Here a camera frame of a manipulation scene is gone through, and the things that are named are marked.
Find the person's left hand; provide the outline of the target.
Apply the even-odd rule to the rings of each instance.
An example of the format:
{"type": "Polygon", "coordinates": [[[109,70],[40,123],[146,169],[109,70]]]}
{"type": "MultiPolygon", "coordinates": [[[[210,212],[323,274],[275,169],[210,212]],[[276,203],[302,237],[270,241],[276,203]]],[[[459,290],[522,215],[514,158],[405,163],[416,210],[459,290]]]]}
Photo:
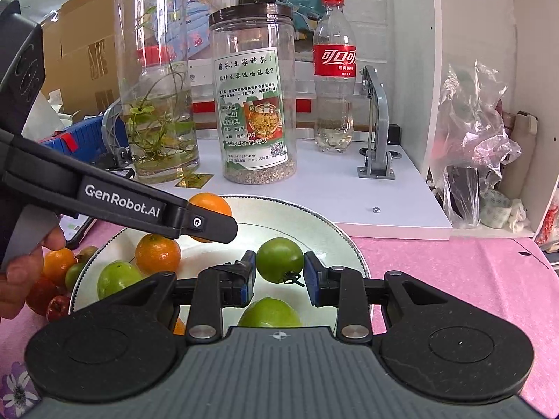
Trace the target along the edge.
{"type": "Polygon", "coordinates": [[[29,255],[12,259],[0,282],[0,316],[14,319],[25,304],[29,291],[39,279],[43,265],[43,248],[57,251],[65,246],[64,233],[55,227],[29,255]]]}

